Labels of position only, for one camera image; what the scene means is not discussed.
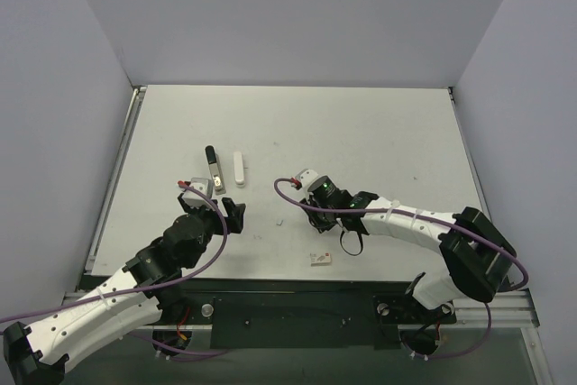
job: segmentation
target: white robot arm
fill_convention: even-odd
[[[490,302],[511,266],[506,258],[473,243],[472,239],[447,225],[462,226],[484,235],[516,256],[515,250],[477,209],[468,207],[460,214],[438,213],[402,206],[398,201],[373,193],[360,192],[351,196],[327,176],[311,169],[302,170],[291,181],[293,187],[304,192],[305,198],[299,205],[320,233],[340,225],[344,231],[356,232],[360,239],[363,235],[387,235],[442,254],[447,269],[420,274],[411,285],[413,298],[426,309],[432,310],[463,297]],[[434,219],[436,223],[423,217]]]
[[[192,179],[190,186],[206,199],[212,196],[212,180]],[[186,214],[81,298],[81,305],[4,330],[4,356],[17,385],[61,383],[91,353],[182,308],[180,289],[170,283],[182,278],[183,268],[197,265],[213,234],[222,235],[224,227],[215,209],[195,193],[181,194],[179,202]],[[245,205],[227,197],[222,202],[228,233],[240,233]]]

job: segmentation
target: white table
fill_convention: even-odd
[[[203,277],[406,281],[444,266],[440,256],[388,237],[366,237],[364,253],[347,256],[338,228],[319,234],[272,188],[304,168],[352,194],[435,211],[481,206],[444,89],[148,86],[93,275],[110,275],[182,214],[176,182],[208,177],[208,144],[221,160],[225,196],[247,210],[243,233],[230,236]],[[233,151],[245,158],[242,189],[234,184]],[[215,236],[199,266],[219,244]],[[355,251],[356,236],[345,246]],[[330,252],[333,263],[311,267],[311,252]]]

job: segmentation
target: gray wall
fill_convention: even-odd
[[[88,0],[133,83],[447,87],[502,0]]]
[[[132,90],[86,0],[0,0],[0,85],[6,316],[76,284]]]
[[[456,101],[491,214],[529,268],[556,383],[575,383],[577,0],[504,0]]]

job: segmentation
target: screw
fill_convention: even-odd
[[[213,313],[215,312],[215,308],[213,306],[211,306],[210,304],[204,304],[201,308],[200,308],[200,312],[202,313],[202,316],[204,317],[210,317],[213,315]]]
[[[385,304],[384,302],[381,302],[380,304],[377,305],[377,313],[380,316],[388,315],[390,313],[389,306],[387,304]]]

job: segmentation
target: cable tie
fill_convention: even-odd
[[[385,218],[385,222],[388,224],[390,220],[390,216],[393,213],[394,209],[397,209],[400,206],[400,202],[398,200],[393,200],[390,202],[390,207],[387,209],[387,218]]]
[[[423,209],[415,209],[415,213],[413,214],[413,218],[411,219],[411,230],[413,230],[413,226],[417,221],[417,215],[423,214]]]
[[[102,302],[105,303],[106,310],[110,311],[110,306],[108,305],[108,301],[106,301],[106,298],[105,298],[104,294],[102,293],[102,290],[100,290],[99,286],[96,286],[96,292],[98,292],[98,296],[100,297],[100,299],[102,299]]]

